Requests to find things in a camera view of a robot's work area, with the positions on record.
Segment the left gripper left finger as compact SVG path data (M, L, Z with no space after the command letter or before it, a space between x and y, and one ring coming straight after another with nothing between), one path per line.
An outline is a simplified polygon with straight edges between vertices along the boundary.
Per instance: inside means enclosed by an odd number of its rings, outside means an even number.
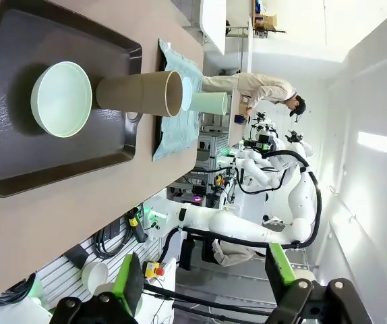
M135 312L144 289L142 266L136 253L125 256L110 292L86 302L65 297L59 301L51 323L136 323Z

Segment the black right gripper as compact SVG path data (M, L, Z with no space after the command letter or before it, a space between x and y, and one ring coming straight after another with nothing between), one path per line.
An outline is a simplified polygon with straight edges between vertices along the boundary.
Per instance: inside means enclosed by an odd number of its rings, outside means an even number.
M274 137L269 135L260 134L256 141L256 148L258 149L273 149Z

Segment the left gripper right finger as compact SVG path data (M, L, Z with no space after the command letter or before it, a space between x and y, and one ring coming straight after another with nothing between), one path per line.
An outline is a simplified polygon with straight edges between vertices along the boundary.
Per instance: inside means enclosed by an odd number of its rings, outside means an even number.
M265 271L276 300L267 323L371 323L353 283L345 278L326 286L314 279L298 278L282 246L266 249Z

